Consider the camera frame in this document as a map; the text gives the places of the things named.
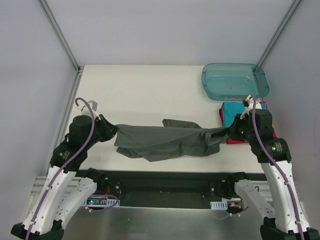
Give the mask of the dark grey t shirt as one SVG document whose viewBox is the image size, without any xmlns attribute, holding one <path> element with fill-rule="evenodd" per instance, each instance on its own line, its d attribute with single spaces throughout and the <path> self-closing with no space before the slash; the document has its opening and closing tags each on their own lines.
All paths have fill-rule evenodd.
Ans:
<svg viewBox="0 0 320 240">
<path fill-rule="evenodd" d="M 163 119 L 163 126 L 119 124 L 114 145 L 132 159 L 158 162 L 183 156 L 207 157 L 220 151 L 229 137 L 227 127 L 203 128 L 195 122 Z"/>
</svg>

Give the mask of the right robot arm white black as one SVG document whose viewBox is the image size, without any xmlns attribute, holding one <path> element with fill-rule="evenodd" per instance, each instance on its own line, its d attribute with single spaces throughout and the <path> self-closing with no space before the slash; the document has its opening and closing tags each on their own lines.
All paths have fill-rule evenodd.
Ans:
<svg viewBox="0 0 320 240">
<path fill-rule="evenodd" d="M 250 110 L 238 113 L 229 129 L 231 139 L 249 143 L 265 174 L 273 204 L 263 198 L 244 172 L 227 177 L 225 192 L 241 197 L 250 209 L 259 212 L 262 239 L 318 240 L 319 231 L 310 227 L 299 203 L 288 144 L 274 137 L 272 119 L 268 110 Z"/>
</svg>

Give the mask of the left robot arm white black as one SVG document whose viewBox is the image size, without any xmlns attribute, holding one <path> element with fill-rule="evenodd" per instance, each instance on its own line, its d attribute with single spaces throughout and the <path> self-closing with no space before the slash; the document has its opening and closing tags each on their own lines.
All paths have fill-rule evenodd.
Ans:
<svg viewBox="0 0 320 240">
<path fill-rule="evenodd" d="M 91 118 L 76 116 L 69 132 L 53 151 L 50 167 L 36 204 L 27 218 L 15 224 L 11 234 L 22 240 L 60 240 L 65 229 L 89 196 L 106 192 L 106 175 L 94 168 L 85 171 L 76 188 L 65 196 L 66 189 L 96 143 L 111 140 L 119 128 L 103 115 Z"/>
</svg>

